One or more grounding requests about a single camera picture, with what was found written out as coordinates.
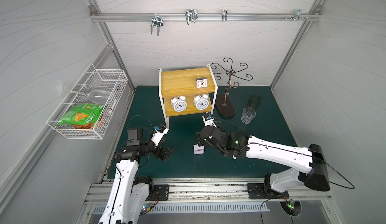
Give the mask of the white square alarm clock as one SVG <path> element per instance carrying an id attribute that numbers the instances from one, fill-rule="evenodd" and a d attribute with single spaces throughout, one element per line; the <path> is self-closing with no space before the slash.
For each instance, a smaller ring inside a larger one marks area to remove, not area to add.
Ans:
<path id="1" fill-rule="evenodd" d="M 200 155 L 205 153 L 205 147 L 199 146 L 198 144 L 194 145 L 194 155 Z"/>

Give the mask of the white twin-bell alarm clock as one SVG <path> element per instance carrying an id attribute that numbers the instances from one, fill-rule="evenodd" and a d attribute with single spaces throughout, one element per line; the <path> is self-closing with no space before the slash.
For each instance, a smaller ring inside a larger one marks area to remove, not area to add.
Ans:
<path id="1" fill-rule="evenodd" d="M 204 93 L 194 97 L 194 105 L 197 110 L 205 110 L 209 107 L 209 95 Z"/>

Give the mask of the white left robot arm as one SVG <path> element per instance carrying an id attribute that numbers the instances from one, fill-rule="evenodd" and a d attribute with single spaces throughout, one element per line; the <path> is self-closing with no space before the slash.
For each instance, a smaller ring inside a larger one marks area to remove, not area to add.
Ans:
<path id="1" fill-rule="evenodd" d="M 152 177 L 135 177 L 140 160 L 155 156 L 165 161 L 175 150 L 159 145 L 168 133 L 168 128 L 161 124 L 154 127 L 150 140 L 144 143 L 142 128 L 130 128 L 127 133 L 126 143 L 115 155 L 115 178 L 100 224 L 135 224 L 140 216 L 149 213 L 158 204 L 160 193 Z"/>

